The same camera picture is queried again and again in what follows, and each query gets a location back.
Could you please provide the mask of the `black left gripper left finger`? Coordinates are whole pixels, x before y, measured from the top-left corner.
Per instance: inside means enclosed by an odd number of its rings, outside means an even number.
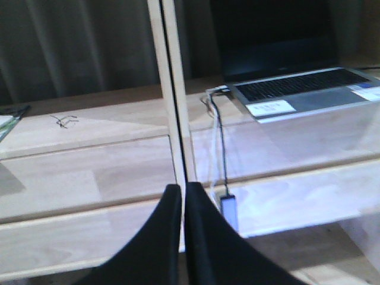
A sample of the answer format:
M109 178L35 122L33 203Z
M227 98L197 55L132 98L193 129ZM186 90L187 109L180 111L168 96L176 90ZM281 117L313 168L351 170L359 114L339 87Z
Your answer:
M139 232L76 284L178 284L182 195L168 184Z

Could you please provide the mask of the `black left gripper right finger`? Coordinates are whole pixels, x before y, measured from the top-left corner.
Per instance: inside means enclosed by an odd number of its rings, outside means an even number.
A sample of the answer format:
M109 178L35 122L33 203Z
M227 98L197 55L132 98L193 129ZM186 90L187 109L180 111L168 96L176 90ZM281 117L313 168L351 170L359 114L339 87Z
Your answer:
M240 237L199 182L186 185L185 248L190 284L303 284Z

